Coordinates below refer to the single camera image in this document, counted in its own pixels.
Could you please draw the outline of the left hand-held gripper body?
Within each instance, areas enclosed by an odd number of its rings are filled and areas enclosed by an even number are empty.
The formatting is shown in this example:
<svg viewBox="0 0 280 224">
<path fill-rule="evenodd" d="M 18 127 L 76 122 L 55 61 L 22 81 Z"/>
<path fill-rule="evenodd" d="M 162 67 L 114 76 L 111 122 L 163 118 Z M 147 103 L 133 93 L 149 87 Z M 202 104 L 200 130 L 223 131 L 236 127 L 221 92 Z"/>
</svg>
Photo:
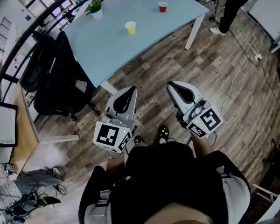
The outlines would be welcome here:
<svg viewBox="0 0 280 224">
<path fill-rule="evenodd" d="M 106 113 L 96 122 L 93 143 L 108 151 L 121 153 L 132 138 L 133 129 L 132 115 Z"/>
</svg>

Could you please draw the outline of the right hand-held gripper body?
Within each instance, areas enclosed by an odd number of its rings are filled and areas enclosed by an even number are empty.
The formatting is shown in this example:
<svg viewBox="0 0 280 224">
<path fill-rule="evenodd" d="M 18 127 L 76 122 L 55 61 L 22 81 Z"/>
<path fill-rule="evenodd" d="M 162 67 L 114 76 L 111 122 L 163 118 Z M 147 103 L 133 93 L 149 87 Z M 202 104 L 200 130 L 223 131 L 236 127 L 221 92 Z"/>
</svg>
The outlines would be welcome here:
<svg viewBox="0 0 280 224">
<path fill-rule="evenodd" d="M 178 108 L 177 121 L 200 139 L 208 136 L 223 123 L 215 106 L 205 98 L 189 103 L 182 98 L 177 98 L 176 107 Z"/>
</svg>

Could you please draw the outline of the yellow plastic cup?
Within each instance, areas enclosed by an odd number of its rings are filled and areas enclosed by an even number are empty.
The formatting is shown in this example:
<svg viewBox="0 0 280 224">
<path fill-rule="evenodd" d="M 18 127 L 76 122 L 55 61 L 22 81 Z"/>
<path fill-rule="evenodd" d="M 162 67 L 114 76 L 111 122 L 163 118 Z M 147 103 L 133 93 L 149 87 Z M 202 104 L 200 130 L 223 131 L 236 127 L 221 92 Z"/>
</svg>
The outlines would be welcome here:
<svg viewBox="0 0 280 224">
<path fill-rule="evenodd" d="M 128 21 L 125 24 L 125 28 L 127 29 L 129 34 L 135 34 L 136 33 L 136 22 Z"/>
</svg>

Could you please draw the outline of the person's right forearm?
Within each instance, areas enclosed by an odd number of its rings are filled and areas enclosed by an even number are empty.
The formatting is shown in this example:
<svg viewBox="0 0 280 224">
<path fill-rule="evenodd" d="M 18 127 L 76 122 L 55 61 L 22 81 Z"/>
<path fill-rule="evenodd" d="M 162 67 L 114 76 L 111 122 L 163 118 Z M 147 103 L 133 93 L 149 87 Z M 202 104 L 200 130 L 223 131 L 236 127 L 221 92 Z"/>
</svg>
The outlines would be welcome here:
<svg viewBox="0 0 280 224">
<path fill-rule="evenodd" d="M 214 152 L 213 147 L 210 145 L 206 137 L 199 138 L 194 133 L 191 133 L 191 138 L 192 138 L 196 158 L 201 158 Z"/>
</svg>

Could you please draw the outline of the person's left forearm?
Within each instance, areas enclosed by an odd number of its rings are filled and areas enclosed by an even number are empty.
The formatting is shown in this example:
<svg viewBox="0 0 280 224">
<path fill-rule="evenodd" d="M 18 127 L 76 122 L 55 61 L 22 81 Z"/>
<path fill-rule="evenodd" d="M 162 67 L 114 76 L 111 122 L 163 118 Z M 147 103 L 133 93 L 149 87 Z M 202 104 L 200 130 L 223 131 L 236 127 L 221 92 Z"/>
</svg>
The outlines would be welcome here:
<svg viewBox="0 0 280 224">
<path fill-rule="evenodd" d="M 120 175 L 125 170 L 125 152 L 117 153 L 109 151 L 106 171 L 111 175 Z"/>
</svg>

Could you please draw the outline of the white table leg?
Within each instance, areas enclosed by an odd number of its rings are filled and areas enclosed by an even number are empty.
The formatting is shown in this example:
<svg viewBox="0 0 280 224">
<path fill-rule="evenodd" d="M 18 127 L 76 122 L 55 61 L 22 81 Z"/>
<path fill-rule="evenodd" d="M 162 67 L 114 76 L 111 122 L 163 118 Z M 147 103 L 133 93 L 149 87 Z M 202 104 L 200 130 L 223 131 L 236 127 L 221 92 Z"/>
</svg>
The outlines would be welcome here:
<svg viewBox="0 0 280 224">
<path fill-rule="evenodd" d="M 114 86 L 112 86 L 107 80 L 104 81 L 100 86 L 105 90 L 107 90 L 112 95 L 118 92 L 118 90 Z"/>
</svg>

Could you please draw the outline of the black office chair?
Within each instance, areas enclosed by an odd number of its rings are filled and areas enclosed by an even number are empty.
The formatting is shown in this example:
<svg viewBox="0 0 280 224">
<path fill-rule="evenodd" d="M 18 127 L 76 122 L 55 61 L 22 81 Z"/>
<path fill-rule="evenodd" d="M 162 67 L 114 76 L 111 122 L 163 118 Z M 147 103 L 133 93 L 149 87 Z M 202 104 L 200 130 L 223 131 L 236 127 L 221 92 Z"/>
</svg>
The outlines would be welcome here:
<svg viewBox="0 0 280 224">
<path fill-rule="evenodd" d="M 35 44 L 31 58 L 20 79 L 20 84 L 27 92 L 35 92 L 42 75 L 48 70 L 53 57 L 55 40 L 50 35 L 41 34 Z"/>
<path fill-rule="evenodd" d="M 34 109 L 41 115 L 70 116 L 89 106 L 96 116 L 100 112 L 91 103 L 96 90 L 81 65 L 75 60 L 68 37 L 61 31 L 54 43 L 51 67 L 37 88 Z"/>
</svg>

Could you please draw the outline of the person's black grey top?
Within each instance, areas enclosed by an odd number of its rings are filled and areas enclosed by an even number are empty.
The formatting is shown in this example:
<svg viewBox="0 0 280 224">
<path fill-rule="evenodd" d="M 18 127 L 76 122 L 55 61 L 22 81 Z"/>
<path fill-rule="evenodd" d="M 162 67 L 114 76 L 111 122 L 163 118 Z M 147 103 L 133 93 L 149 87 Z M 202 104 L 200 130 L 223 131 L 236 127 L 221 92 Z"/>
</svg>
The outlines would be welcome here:
<svg viewBox="0 0 280 224">
<path fill-rule="evenodd" d="M 221 151 L 196 158 L 168 142 L 134 147 L 123 170 L 96 166 L 83 192 L 79 224 L 144 224 L 169 204 L 202 212 L 214 224 L 238 224 L 250 204 L 243 173 Z"/>
</svg>

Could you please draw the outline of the green plant in white pot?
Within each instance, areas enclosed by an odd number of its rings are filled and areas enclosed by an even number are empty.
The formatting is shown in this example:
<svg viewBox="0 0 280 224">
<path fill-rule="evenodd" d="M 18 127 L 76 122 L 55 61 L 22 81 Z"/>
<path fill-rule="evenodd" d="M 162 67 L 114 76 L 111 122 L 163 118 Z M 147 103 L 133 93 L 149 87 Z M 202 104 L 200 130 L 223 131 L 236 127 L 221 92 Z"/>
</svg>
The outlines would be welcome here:
<svg viewBox="0 0 280 224">
<path fill-rule="evenodd" d="M 86 8 L 86 10 L 84 11 L 86 13 L 86 16 L 91 14 L 96 20 L 103 18 L 103 9 L 101 1 L 102 0 L 92 0 Z"/>
</svg>

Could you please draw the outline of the black framed white panel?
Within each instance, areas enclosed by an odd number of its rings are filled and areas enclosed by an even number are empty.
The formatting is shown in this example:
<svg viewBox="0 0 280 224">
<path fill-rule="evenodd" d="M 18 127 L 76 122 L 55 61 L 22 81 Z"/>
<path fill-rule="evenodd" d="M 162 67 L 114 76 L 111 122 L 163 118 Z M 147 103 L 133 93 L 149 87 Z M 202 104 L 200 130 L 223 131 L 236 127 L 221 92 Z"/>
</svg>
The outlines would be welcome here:
<svg viewBox="0 0 280 224">
<path fill-rule="evenodd" d="M 18 106 L 0 102 L 0 147 L 16 147 Z"/>
</svg>

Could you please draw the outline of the white desk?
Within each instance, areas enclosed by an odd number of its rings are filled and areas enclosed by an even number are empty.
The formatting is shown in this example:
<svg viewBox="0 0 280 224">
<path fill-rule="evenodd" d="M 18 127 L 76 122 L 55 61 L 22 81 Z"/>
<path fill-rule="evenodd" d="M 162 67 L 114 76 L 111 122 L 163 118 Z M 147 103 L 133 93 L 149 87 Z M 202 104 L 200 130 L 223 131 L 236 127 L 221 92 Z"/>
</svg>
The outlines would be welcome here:
<svg viewBox="0 0 280 224">
<path fill-rule="evenodd" d="M 264 27 L 273 40 L 277 40 L 280 36 L 280 0 L 257 0 L 250 15 Z"/>
</svg>

